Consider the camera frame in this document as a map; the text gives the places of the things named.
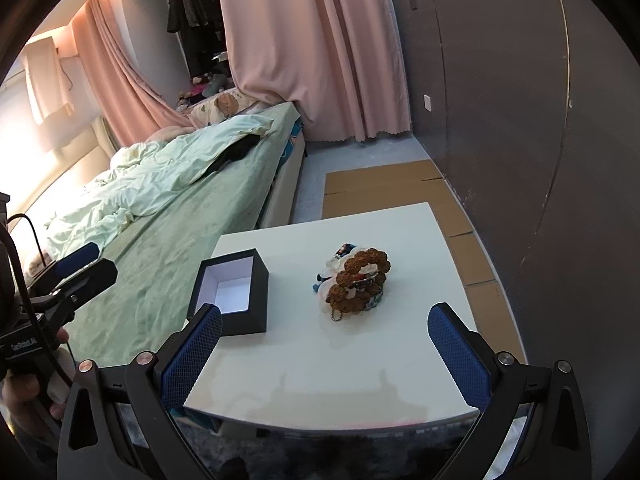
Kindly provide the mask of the person left hand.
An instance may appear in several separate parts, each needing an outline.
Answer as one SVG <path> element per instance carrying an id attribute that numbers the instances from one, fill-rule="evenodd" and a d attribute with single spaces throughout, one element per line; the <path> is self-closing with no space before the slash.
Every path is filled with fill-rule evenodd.
<path id="1" fill-rule="evenodd" d="M 7 374 L 1 388 L 1 403 L 9 412 L 9 419 L 15 432 L 44 441 L 53 437 L 48 425 L 49 419 L 61 420 L 66 403 L 53 403 L 50 416 L 42 417 L 35 409 L 35 400 L 39 394 L 39 382 L 34 375 L 14 376 Z"/>

